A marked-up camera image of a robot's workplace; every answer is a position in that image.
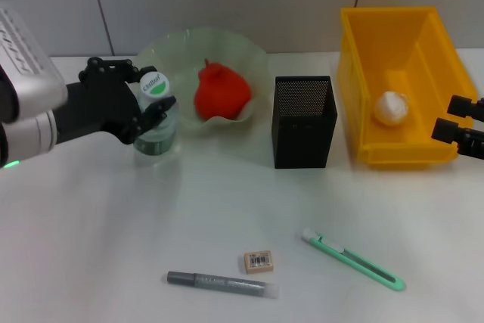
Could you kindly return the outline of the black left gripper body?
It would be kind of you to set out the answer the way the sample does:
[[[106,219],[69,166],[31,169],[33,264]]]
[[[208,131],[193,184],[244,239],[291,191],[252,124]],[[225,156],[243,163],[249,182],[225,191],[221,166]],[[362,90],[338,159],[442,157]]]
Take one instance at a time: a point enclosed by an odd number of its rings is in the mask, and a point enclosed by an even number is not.
[[[109,133],[123,144],[138,137],[141,111],[124,82],[78,82],[69,84],[67,91],[67,102],[53,111],[58,144],[96,132]]]

